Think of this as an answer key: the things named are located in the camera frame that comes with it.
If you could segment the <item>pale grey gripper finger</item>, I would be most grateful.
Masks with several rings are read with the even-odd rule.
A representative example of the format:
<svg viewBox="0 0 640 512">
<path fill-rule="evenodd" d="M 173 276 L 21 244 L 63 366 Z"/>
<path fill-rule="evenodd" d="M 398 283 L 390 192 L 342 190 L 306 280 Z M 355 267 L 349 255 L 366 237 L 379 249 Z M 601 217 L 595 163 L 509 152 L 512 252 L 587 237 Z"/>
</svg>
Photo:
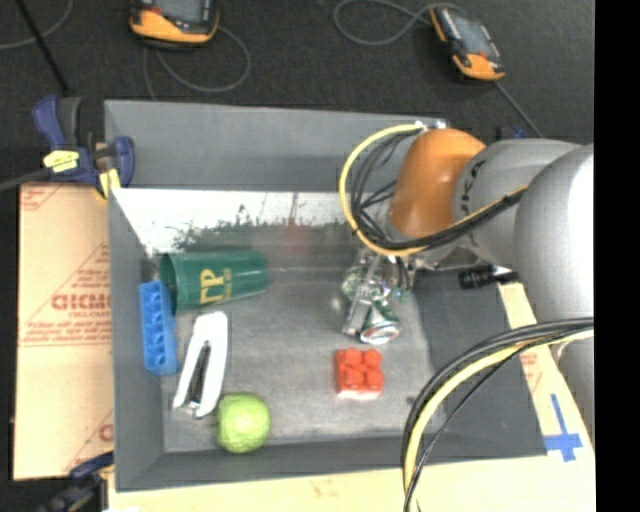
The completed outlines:
<svg viewBox="0 0 640 512">
<path fill-rule="evenodd" d="M 357 336 L 365 324 L 368 313 L 369 299 L 361 296 L 354 298 L 347 309 L 342 333 L 348 336 Z"/>
</svg>

